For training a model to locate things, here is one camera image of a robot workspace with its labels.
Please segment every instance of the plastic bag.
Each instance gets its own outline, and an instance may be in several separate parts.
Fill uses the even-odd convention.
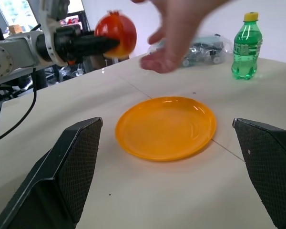
[[[165,40],[151,45],[147,54],[156,52],[164,47]],[[200,35],[196,37],[184,56],[180,67],[190,67],[200,63],[220,64],[225,62],[227,54],[233,52],[232,43],[219,34]]]

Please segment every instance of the green bottle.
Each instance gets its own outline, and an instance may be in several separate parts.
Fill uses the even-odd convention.
[[[250,80],[256,73],[257,58],[263,42],[257,21],[258,13],[247,13],[244,25],[234,39],[232,73],[236,79]]]

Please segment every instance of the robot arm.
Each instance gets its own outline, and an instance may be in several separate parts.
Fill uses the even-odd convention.
[[[81,62],[84,56],[103,54],[120,41],[94,37],[79,25],[62,27],[69,0],[41,0],[40,22],[43,32],[19,33],[0,41],[0,78],[18,68],[68,65]]]

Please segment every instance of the yellow bottle cap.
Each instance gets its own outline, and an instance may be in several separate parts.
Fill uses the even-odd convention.
[[[245,14],[245,22],[250,22],[250,21],[257,21],[258,20],[258,12],[250,12]]]

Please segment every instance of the bottle label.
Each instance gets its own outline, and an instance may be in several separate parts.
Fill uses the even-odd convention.
[[[259,55],[263,41],[253,44],[234,44],[234,54],[242,56]]]

